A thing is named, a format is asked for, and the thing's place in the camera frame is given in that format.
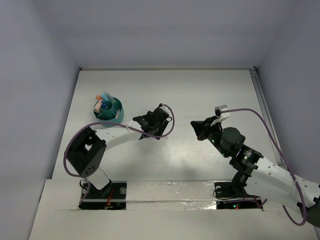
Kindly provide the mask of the blue cap spray bottle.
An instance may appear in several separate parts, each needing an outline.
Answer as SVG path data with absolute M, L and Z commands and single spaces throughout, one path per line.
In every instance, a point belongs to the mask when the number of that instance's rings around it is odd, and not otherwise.
M 104 100 L 101 102 L 101 109 L 102 110 L 108 110 L 109 109 L 107 103 Z

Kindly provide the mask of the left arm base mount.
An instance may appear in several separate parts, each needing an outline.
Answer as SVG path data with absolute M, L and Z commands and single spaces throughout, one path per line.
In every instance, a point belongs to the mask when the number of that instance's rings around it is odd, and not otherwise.
M 125 210 L 127 208 L 126 181 L 110 181 L 101 190 L 84 179 L 79 181 L 81 196 L 78 207 L 81 210 Z

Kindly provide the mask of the orange red pen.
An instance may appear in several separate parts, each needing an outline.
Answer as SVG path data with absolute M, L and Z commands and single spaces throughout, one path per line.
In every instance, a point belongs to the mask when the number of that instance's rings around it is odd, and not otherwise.
M 119 108 L 119 109 L 117 110 L 117 112 L 116 112 L 116 115 L 115 115 L 115 118 L 116 118 L 116 119 L 119 117 L 120 113 L 121 113 L 121 109 Z

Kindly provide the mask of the blue highlighter marker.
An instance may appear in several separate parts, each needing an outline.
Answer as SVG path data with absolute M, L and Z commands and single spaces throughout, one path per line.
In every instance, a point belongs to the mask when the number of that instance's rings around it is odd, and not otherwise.
M 111 100 L 109 99 L 108 95 L 106 95 L 105 93 L 102 93 L 102 94 L 100 95 L 100 97 L 101 97 L 104 101 L 110 101 L 110 102 L 111 102 Z

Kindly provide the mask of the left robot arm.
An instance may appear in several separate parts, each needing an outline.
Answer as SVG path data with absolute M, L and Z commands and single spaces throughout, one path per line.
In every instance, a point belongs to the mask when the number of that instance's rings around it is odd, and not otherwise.
M 84 180 L 89 189 L 104 198 L 110 194 L 112 183 L 100 167 L 105 152 L 131 141 L 167 137 L 175 127 L 175 115 L 168 105 L 161 103 L 154 111 L 133 117 L 127 123 L 106 122 L 109 127 L 92 129 L 102 124 L 89 123 L 72 137 L 64 151 L 63 167 L 69 176 Z

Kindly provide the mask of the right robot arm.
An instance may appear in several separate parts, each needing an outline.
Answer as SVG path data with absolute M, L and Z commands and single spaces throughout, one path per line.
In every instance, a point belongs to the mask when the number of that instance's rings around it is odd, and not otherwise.
M 308 181 L 274 164 L 257 150 L 245 145 L 237 128 L 222 128 L 221 120 L 209 117 L 191 121 L 199 141 L 208 140 L 217 151 L 230 159 L 236 170 L 231 181 L 215 184 L 215 195 L 221 200 L 256 196 L 300 213 L 306 221 L 320 226 L 320 185 Z

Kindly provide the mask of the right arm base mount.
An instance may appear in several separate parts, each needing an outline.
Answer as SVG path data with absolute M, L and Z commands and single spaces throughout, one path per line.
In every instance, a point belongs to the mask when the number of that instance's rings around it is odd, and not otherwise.
M 214 183 L 212 195 L 216 199 L 218 210 L 242 210 L 262 208 L 262 199 L 248 194 L 243 187 L 232 184 L 230 181 Z

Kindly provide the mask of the green round pen holder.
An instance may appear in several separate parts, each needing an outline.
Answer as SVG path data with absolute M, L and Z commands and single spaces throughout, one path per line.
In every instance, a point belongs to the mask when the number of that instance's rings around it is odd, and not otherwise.
M 118 98 L 114 97 L 114 99 L 115 102 L 106 101 L 108 110 L 101 109 L 101 111 L 98 113 L 93 111 L 93 114 L 95 115 L 95 118 L 98 119 L 98 121 L 104 123 L 122 123 L 125 115 L 124 108 L 122 102 Z M 119 117 L 116 119 L 115 117 L 118 109 L 121 109 L 121 113 Z

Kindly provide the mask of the pink pencil sharpener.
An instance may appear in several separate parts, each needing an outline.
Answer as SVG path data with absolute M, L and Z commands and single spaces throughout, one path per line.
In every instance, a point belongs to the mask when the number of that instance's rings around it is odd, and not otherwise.
M 93 111 L 95 113 L 99 113 L 101 111 L 101 106 L 104 101 L 102 99 L 98 100 L 98 102 L 94 105 Z

